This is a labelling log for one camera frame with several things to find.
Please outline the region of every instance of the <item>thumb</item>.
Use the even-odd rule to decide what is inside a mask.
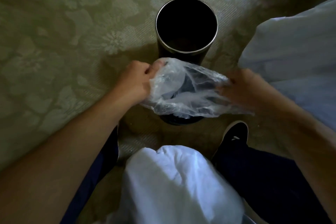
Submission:
[[[153,63],[153,65],[150,66],[147,74],[149,75],[149,78],[152,79],[154,78],[155,74],[157,73],[157,71],[163,67],[165,65],[165,63],[162,60],[157,60]]]

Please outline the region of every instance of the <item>sneaker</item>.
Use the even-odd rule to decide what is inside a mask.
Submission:
[[[236,147],[247,146],[247,137],[249,135],[249,128],[247,124],[241,120],[232,122],[225,130],[222,142],[212,159],[216,155],[233,150]]]

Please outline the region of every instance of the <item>metal rim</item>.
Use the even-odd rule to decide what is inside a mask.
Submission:
[[[164,4],[164,5],[160,8],[160,10],[157,12],[157,15],[156,15],[156,18],[155,18],[155,32],[156,32],[156,35],[157,35],[157,37],[159,38],[160,42],[164,45],[165,48],[168,48],[168,50],[172,50],[172,51],[175,51],[175,52],[178,52],[178,53],[183,53],[183,54],[196,54],[196,53],[198,53],[198,52],[202,52],[203,50],[205,50],[206,48],[208,48],[208,47],[213,43],[213,41],[214,41],[215,38],[216,38],[216,35],[217,35],[217,32],[218,32],[218,20],[217,20],[217,16],[216,16],[216,14],[215,14],[215,12],[212,10],[212,8],[211,8],[207,3],[203,2],[202,0],[197,0],[197,1],[200,1],[200,2],[202,2],[203,4],[205,4],[205,5],[212,11],[212,13],[213,13],[213,15],[215,16],[215,19],[216,19],[216,33],[215,33],[214,37],[212,38],[212,40],[211,40],[206,46],[204,46],[203,48],[198,49],[198,50],[196,50],[196,51],[192,51],[192,52],[183,52],[183,51],[176,50],[176,49],[171,48],[170,46],[168,46],[168,45],[162,40],[162,38],[161,38],[160,35],[159,35],[158,28],[157,28],[158,17],[159,17],[159,14],[160,14],[161,10],[162,10],[167,4],[169,4],[169,3],[172,2],[172,1],[175,1],[175,0],[170,0],[170,1],[168,1],[166,4]]]

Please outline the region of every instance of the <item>right hand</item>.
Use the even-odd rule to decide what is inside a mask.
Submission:
[[[226,76],[231,85],[218,87],[219,93],[233,104],[256,113],[288,111],[296,104],[250,69],[237,69]]]

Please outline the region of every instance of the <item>left hand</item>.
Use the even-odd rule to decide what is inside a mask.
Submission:
[[[151,92],[149,80],[154,78],[164,62],[157,60],[153,65],[133,60],[120,75],[113,92],[131,106],[143,101]]]

